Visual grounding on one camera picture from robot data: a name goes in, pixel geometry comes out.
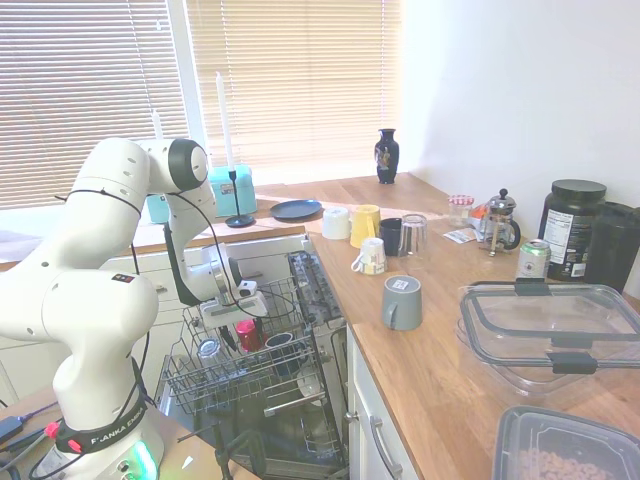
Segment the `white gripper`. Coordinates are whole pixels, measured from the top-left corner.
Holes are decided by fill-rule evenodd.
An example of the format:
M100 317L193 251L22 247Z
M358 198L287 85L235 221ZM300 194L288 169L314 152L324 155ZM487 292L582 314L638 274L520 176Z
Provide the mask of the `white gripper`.
M227 326L249 318L255 318L254 325L257 344L259 346L263 346L265 343L265 336L263 320L261 317L266 317L268 315L264 295L261 292L257 292L253 296L241 298L239 300L239 304L240 306L232 304L231 306L223 307L217 299L202 303L199 306L199 311L204 326L207 329L219 328L221 338L231 350L236 351L236 342Z

